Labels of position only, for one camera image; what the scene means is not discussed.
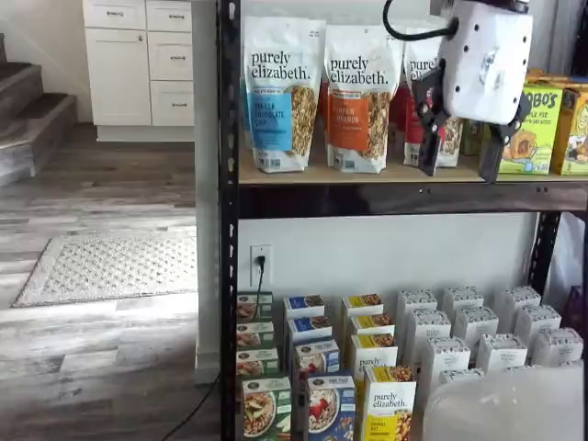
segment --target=staircase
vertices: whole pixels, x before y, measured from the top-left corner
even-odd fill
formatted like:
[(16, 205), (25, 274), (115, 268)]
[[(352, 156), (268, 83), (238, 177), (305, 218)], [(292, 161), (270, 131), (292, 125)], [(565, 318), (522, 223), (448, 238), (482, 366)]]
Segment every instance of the staircase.
[(44, 93), (40, 66), (8, 62), (0, 34), (0, 187), (35, 176), (75, 118), (75, 97)]

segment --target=electrical outlet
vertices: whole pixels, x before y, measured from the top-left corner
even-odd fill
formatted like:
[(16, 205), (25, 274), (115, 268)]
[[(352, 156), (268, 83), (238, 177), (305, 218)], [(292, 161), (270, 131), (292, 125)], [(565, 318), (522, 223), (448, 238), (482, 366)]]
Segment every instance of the electrical outlet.
[(261, 269), (258, 264), (255, 263), (256, 257), (264, 256), (266, 258), (266, 265), (264, 266), (264, 279), (262, 281), (262, 291), (272, 284), (272, 245), (252, 245), (251, 246), (251, 277), (250, 284), (251, 288), (257, 289), (259, 286), (259, 278), (261, 277)]

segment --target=gray rug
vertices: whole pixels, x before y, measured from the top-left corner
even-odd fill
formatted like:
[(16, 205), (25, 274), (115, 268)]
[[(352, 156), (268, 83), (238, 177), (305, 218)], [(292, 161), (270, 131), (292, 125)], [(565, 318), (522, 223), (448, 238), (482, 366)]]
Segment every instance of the gray rug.
[(51, 239), (13, 308), (196, 291), (196, 232)]

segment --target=wooden floor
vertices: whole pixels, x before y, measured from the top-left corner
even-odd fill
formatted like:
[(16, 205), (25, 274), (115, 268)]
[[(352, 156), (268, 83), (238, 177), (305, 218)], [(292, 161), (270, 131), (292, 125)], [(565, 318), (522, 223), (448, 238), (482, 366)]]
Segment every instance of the wooden floor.
[[(193, 386), (196, 294), (9, 310), (56, 235), (195, 228), (191, 144), (96, 144), (77, 128), (37, 177), (0, 188), (0, 440), (159, 440)], [(215, 439), (213, 394), (177, 440)]]

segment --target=cereal box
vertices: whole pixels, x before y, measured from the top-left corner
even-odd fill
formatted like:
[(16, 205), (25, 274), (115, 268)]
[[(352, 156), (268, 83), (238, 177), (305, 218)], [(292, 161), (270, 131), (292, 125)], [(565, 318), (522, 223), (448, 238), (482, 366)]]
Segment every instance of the cereal box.
[(563, 91), (551, 170), (558, 175), (588, 175), (588, 88)]
[(526, 305), (539, 306), (541, 296), (531, 287), (508, 289), (496, 296), (493, 310), (498, 316), (498, 333), (511, 333), (515, 330), (516, 314)]
[(237, 295), (237, 322), (272, 320), (271, 292), (240, 292)]
[(295, 404), (294, 427), (299, 432), (304, 428), (306, 378), (309, 374), (338, 372), (340, 369), (339, 347), (332, 337), (306, 340), (294, 345), (296, 353), (292, 396)]
[(361, 441), (408, 441), (416, 381), (406, 366), (370, 367), (361, 420)]
[(351, 375), (309, 375), (306, 402), (305, 441), (353, 441), (356, 387)]
[(258, 441), (290, 439), (288, 377), (243, 382), (243, 438)]
[(456, 320), (457, 310), (483, 305), (484, 296), (474, 287), (446, 288), (441, 300), (441, 311), (445, 311), (449, 321), (453, 324)]
[(531, 112), (504, 147), (500, 173), (546, 175), (549, 172), (560, 115), (562, 90), (553, 85), (526, 85)]
[(488, 373), (523, 366), (526, 346), (514, 334), (483, 335), (476, 358), (476, 368)]
[(401, 291), (396, 308), (396, 346), (398, 346), (398, 360), (402, 362), (404, 345), (406, 344), (406, 323), (409, 313), (416, 308), (436, 310), (437, 300), (431, 289), (420, 291)]
[(364, 377), (367, 368), (396, 366), (398, 347), (391, 334), (352, 335), (347, 366), (352, 369), (357, 389), (357, 411), (361, 413), (364, 398)]
[(237, 347), (274, 346), (274, 324), (272, 322), (249, 322), (237, 324)]
[(409, 314), (403, 363), (413, 368), (417, 379), (421, 372), (421, 359), (426, 339), (449, 337), (450, 334), (451, 322), (443, 311), (417, 308)]
[(338, 344), (342, 355), (345, 355), (345, 338), (347, 337), (347, 325), (351, 317), (358, 315), (376, 315), (384, 313), (384, 304), (378, 294), (365, 296), (346, 297), (341, 300), (341, 319)]
[(324, 301), (321, 296), (289, 297), (284, 299), (284, 346), (282, 360), (289, 360), (288, 321), (302, 317), (324, 315)]
[(244, 349), (237, 351), (237, 375), (273, 374), (279, 371), (277, 349)]
[(561, 316), (548, 305), (527, 305), (516, 314), (514, 333), (521, 338), (523, 345), (528, 347), (527, 359), (533, 354), (535, 337), (544, 329), (558, 329)]
[(471, 361), (478, 353), (478, 342), (483, 334), (496, 335), (498, 317), (486, 306), (480, 308), (464, 308), (458, 311), (453, 335), (463, 338), (471, 351)]
[(444, 370), (439, 376), (439, 384), (449, 384), (454, 381), (473, 381), (484, 376), (482, 369)]
[(572, 328), (546, 329), (537, 335), (531, 363), (555, 367), (568, 361), (578, 361), (583, 349), (583, 339)]
[(427, 338), (419, 376), (419, 389), (416, 392), (416, 403), (421, 410), (439, 384), (441, 372), (467, 369), (470, 352), (466, 342), (457, 337)]

